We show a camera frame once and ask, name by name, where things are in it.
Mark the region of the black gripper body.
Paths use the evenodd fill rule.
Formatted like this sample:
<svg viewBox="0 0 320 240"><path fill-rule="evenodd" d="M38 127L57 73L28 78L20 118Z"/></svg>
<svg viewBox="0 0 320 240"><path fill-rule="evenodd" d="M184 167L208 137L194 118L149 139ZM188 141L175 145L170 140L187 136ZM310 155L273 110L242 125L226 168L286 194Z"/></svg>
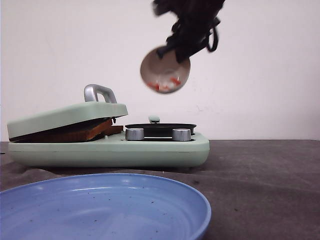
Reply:
<svg viewBox="0 0 320 240"><path fill-rule="evenodd" d="M171 28L172 35L166 45L175 49L190 49L193 54L206 48L214 52L218 47L218 13L223 0L154 0L152 8L158 17L174 13L177 21Z"/></svg>

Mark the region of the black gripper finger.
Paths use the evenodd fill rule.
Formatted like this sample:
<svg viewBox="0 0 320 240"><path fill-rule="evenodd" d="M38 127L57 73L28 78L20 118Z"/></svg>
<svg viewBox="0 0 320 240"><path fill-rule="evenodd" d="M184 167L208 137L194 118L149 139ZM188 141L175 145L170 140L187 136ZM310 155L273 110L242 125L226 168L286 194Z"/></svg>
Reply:
<svg viewBox="0 0 320 240"><path fill-rule="evenodd" d="M193 55L193 51L185 48L176 48L175 49L175 57L176 61L180 64L183 61L190 58Z"/></svg>
<svg viewBox="0 0 320 240"><path fill-rule="evenodd" d="M172 50L172 47L169 45L163 45L156 49L157 56L162 59L167 53Z"/></svg>

